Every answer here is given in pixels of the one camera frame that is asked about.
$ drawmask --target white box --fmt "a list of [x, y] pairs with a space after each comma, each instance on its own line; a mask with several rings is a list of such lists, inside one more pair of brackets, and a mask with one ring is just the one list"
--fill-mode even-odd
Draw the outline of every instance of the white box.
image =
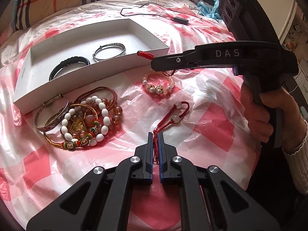
[[[100, 46], [117, 42], [125, 45], [125, 55], [100, 62], [93, 59], [93, 53]], [[13, 103], [21, 113], [27, 114], [59, 94], [149, 65], [150, 60], [137, 56], [138, 50], [163, 56], [167, 55], [169, 47], [131, 19], [104, 21], [60, 33], [29, 49], [17, 80]], [[104, 59], [121, 51], [120, 48], [107, 48], [97, 57]], [[72, 64], [49, 81], [54, 67], [73, 56], [85, 57], [91, 65]]]

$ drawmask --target gold pendant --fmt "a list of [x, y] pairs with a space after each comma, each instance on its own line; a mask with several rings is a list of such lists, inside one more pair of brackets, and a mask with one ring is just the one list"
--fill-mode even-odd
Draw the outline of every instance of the gold pendant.
[[78, 116], [77, 119], [73, 122], [72, 126], [70, 127], [70, 130], [76, 133], [79, 133], [79, 131], [84, 130], [86, 134], [88, 134], [86, 124], [84, 123], [81, 116]]

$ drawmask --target camera lens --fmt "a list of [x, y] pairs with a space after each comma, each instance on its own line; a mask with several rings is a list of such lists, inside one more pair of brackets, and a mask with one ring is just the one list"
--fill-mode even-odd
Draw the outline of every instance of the camera lens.
[[222, 16], [222, 19], [224, 20], [224, 23], [227, 25], [228, 24], [228, 19], [225, 15]]
[[228, 0], [228, 3], [230, 4], [232, 8], [235, 8], [235, 3], [233, 0]]
[[231, 10], [227, 6], [224, 7], [224, 12], [229, 18], [232, 18]]

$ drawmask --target red string bracelet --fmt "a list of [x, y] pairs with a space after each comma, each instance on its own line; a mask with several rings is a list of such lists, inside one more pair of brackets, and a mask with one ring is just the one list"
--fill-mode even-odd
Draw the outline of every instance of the red string bracelet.
[[[187, 108], [185, 109], [185, 111], [180, 114], [180, 115], [173, 115], [170, 119], [169, 122], [167, 122], [165, 125], [164, 122], [169, 118], [169, 116], [172, 114], [172, 112], [175, 109], [179, 109], [182, 107], [182, 104], [186, 104]], [[189, 110], [189, 103], [188, 102], [175, 102], [175, 104], [173, 105], [173, 107], [170, 109], [170, 111], [165, 115], [165, 117], [160, 121], [160, 123], [158, 123], [157, 128], [153, 130], [153, 145], [154, 145], [154, 158], [153, 158], [153, 162], [155, 162], [156, 164], [158, 164], [158, 138], [157, 135], [160, 131], [162, 131], [163, 129], [167, 128], [169, 125], [173, 124], [177, 124], [180, 122], [180, 120], [187, 114]]]
[[[149, 59], [149, 60], [151, 60], [151, 61], [155, 58], [155, 55], [152, 55], [151, 53], [144, 52], [144, 51], [141, 51], [141, 50], [139, 50], [139, 51], [137, 52], [137, 55], [138, 55], [138, 56], [141, 56], [141, 57], [144, 57], [144, 58], [147, 58], [147, 59]], [[163, 73], [165, 76], [172, 76], [172, 75], [174, 75], [175, 70], [173, 70], [171, 74], [167, 73], [166, 71], [163, 71], [162, 73]]]

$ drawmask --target red tassel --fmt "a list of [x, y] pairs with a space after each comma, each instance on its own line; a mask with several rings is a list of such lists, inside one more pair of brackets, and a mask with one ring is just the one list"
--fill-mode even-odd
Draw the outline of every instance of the red tassel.
[[144, 58], [147, 58], [147, 59], [149, 59], [151, 61], [155, 58], [155, 55], [152, 55], [150, 53], [143, 52], [143, 51], [140, 51], [140, 50], [137, 52], [137, 55], [141, 56], [141, 57], [144, 57]]

